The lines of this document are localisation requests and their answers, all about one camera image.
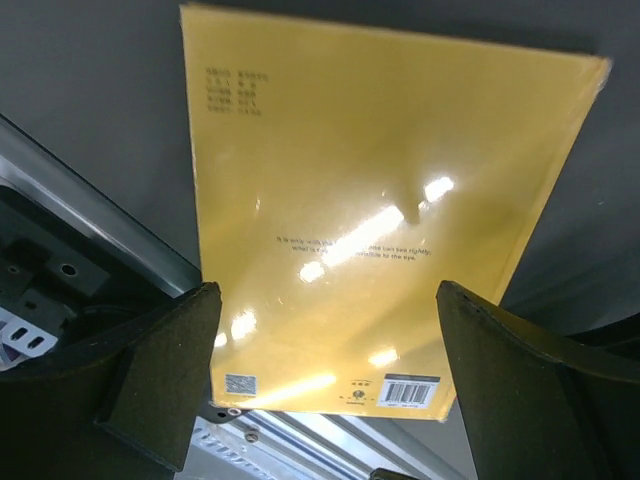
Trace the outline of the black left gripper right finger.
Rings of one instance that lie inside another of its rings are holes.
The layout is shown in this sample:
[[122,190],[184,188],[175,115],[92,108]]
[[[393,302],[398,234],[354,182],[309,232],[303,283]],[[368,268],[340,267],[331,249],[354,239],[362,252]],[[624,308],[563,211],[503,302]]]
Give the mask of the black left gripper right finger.
[[638,478],[637,315],[562,336],[452,281],[436,300],[479,478]]

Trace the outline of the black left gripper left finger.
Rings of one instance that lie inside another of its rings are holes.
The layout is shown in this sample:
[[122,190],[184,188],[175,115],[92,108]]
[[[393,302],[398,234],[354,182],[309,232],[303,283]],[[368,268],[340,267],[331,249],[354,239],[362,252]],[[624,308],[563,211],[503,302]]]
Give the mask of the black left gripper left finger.
[[217,283],[1,375],[4,479],[171,479],[222,307]]

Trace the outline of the yellow book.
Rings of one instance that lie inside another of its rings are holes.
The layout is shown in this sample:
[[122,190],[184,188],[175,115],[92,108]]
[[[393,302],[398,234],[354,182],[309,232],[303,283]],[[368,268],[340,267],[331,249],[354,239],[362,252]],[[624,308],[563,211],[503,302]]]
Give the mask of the yellow book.
[[611,63],[180,10],[213,402],[446,419],[435,300],[498,303]]

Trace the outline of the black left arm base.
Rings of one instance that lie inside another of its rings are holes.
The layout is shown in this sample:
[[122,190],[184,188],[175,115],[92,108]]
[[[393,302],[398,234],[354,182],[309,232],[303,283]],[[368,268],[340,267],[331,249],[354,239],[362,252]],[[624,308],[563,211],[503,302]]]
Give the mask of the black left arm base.
[[2,370],[134,319],[164,297],[98,244],[2,186]]

